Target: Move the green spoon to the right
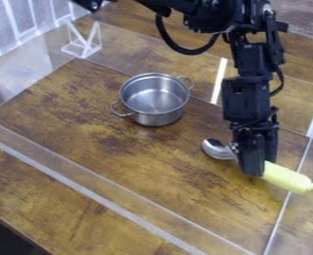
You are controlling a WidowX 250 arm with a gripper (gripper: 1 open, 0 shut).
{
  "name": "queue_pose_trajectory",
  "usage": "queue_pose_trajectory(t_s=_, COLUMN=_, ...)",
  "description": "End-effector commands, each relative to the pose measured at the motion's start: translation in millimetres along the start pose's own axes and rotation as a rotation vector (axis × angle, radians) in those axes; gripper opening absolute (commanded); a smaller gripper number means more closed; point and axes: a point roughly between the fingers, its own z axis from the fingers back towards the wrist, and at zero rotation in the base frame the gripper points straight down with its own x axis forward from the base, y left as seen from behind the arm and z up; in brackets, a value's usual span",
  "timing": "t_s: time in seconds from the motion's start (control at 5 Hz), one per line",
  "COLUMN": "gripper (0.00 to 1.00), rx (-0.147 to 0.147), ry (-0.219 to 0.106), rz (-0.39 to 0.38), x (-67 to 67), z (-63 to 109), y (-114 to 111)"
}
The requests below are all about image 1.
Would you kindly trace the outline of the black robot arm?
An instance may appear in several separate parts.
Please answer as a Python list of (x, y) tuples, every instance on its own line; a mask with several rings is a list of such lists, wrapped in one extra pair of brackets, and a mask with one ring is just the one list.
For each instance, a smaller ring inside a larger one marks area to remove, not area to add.
[[(269, 81), (281, 78), (284, 63), (279, 32), (287, 25), (275, 19), (268, 0), (134, 0), (156, 13), (156, 28), (166, 45), (184, 55), (205, 52), (217, 39), (229, 45), (237, 76), (221, 81), (223, 118), (229, 121), (235, 154), (241, 172), (264, 173), (264, 163), (276, 160), (277, 108), (269, 98), (280, 90)], [(172, 11), (182, 14), (182, 25), (210, 35), (196, 49), (180, 46), (169, 37), (162, 19)]]

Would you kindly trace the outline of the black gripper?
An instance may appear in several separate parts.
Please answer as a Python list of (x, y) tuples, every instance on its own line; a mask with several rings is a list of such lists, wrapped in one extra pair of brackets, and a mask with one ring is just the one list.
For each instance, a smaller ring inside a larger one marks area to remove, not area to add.
[[(263, 175), (264, 158), (276, 161), (277, 109), (269, 106), (269, 81), (271, 76), (237, 76), (221, 80), (223, 119), (235, 131), (241, 172), (252, 176)], [(263, 131), (264, 138), (252, 131)]]

